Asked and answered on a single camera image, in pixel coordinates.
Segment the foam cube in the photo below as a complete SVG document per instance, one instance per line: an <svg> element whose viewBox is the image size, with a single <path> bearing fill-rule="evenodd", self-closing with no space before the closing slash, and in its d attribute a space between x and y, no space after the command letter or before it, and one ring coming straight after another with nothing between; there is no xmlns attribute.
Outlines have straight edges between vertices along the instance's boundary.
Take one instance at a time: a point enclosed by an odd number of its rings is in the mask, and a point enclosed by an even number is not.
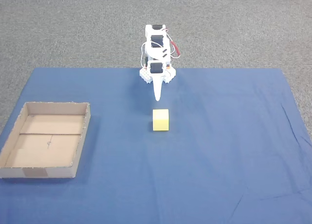
<svg viewBox="0 0 312 224"><path fill-rule="evenodd" d="M153 130L169 130L169 110L153 110Z"/></svg>

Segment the white wire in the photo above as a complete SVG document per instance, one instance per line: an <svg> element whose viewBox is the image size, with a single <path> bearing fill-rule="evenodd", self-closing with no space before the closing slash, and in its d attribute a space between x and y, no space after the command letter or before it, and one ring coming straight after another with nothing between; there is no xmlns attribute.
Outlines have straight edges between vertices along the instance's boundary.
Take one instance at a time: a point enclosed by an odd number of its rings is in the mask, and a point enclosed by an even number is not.
<svg viewBox="0 0 312 224"><path fill-rule="evenodd" d="M146 44L146 42L145 43L143 43L142 44L142 46L141 46L141 67L142 68L144 68L144 66L143 66L143 64L142 64L142 58L143 58L143 45L145 45Z"/></svg>
<svg viewBox="0 0 312 224"><path fill-rule="evenodd" d="M141 67L144 68L143 64L142 64L142 58L143 58L143 45L145 45L145 43L142 44L141 46Z"/></svg>

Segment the cable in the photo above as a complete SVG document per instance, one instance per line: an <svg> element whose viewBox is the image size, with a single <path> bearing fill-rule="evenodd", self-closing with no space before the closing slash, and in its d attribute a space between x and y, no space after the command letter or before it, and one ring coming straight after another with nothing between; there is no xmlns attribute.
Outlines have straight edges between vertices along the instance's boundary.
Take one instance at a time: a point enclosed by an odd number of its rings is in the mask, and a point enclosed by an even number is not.
<svg viewBox="0 0 312 224"><path fill-rule="evenodd" d="M169 40L170 40L170 43L171 43L171 44L173 45L173 47L174 47L173 51L172 51L171 54L170 54L170 57L172 57L172 58L179 58L179 57L181 56L181 53L180 53L180 51L179 51L177 45L174 43L174 41L173 41L173 40L171 39L171 37L169 36L169 34L168 34L168 29L166 29L166 33L167 33L167 37L168 37ZM172 54L173 54L175 51L177 52L178 57L173 57L173 56L172 56Z"/></svg>
<svg viewBox="0 0 312 224"><path fill-rule="evenodd" d="M174 46L178 57L173 57L172 55L170 55L170 56L171 56L172 58L179 58L179 57L181 56L181 53L180 53L179 48L177 47L177 45L176 45L173 41L170 41L170 43Z"/></svg>
<svg viewBox="0 0 312 224"><path fill-rule="evenodd" d="M151 41L151 43L154 43L154 44L160 46L161 48L163 48L163 46L159 45L158 43L156 43L156 42L154 42L154 41ZM145 45L145 44L146 44L146 42L143 43L142 46L141 46L141 67L142 67L142 68L144 68L144 66L143 66L143 64L142 64L142 58L143 58L143 45Z"/></svg>
<svg viewBox="0 0 312 224"><path fill-rule="evenodd" d="M142 58L143 58L143 45L145 45L145 43L142 44L141 46L141 67L144 68L143 64L142 64Z"/></svg>

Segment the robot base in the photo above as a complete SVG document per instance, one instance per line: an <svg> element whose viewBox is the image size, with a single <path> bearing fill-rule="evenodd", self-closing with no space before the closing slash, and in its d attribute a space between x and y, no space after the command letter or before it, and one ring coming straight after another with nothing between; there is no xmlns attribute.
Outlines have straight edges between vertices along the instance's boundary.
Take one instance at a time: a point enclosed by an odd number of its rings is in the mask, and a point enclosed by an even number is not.
<svg viewBox="0 0 312 224"><path fill-rule="evenodd" d="M176 75L176 70L173 67L166 69L164 72L164 81L165 83L169 83ZM140 76L145 80L146 83L151 83L153 78L149 75L146 68L142 68L140 70Z"/></svg>

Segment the gray carpet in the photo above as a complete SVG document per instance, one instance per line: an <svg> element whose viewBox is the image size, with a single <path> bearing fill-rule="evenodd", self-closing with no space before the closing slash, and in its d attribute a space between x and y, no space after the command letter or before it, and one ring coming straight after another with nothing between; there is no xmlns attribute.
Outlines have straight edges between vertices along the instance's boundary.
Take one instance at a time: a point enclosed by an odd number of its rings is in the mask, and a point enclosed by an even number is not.
<svg viewBox="0 0 312 224"><path fill-rule="evenodd" d="M312 0L0 0L0 131L35 67L139 67L148 23L176 67L281 68L312 134Z"/></svg>

